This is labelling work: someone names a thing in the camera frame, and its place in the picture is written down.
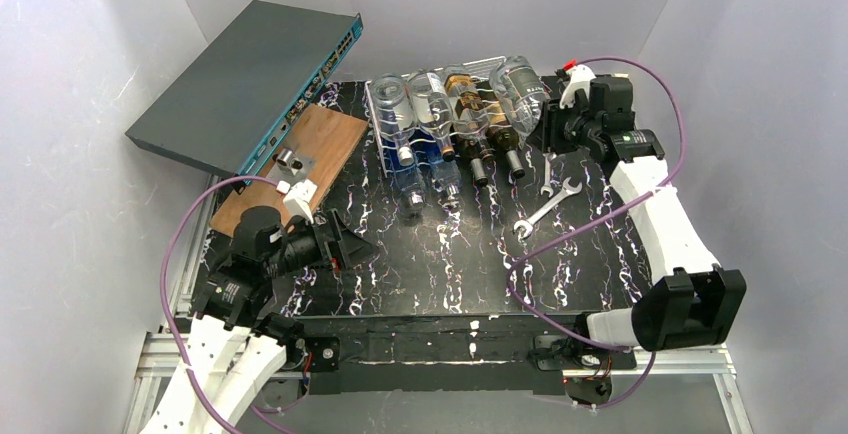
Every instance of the wrench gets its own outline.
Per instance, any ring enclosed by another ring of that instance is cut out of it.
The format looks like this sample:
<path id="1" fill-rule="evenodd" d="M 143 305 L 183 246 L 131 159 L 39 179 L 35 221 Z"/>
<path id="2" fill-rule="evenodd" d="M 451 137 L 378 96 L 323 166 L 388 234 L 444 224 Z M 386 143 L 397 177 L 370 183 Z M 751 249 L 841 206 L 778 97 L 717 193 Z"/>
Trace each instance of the wrench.
<path id="1" fill-rule="evenodd" d="M 550 198 L 554 194 L 554 188 L 551 187 L 551 161 L 554 160 L 556 154 L 546 152 L 545 156 L 545 185 L 542 186 L 542 195 Z"/>
<path id="2" fill-rule="evenodd" d="M 515 222 L 515 225 L 512 226 L 512 232 L 516 234 L 519 239 L 524 240 L 530 237 L 530 234 L 533 233 L 534 224 L 545 217 L 545 215 L 556 207 L 557 204 L 562 202 L 563 199 L 573 196 L 583 190 L 583 183 L 572 186 L 569 181 L 571 181 L 570 177 L 564 180 L 562 182 L 562 190 L 546 202 L 544 206 L 540 207 L 538 211 L 534 212 L 527 219 L 520 219 Z"/>

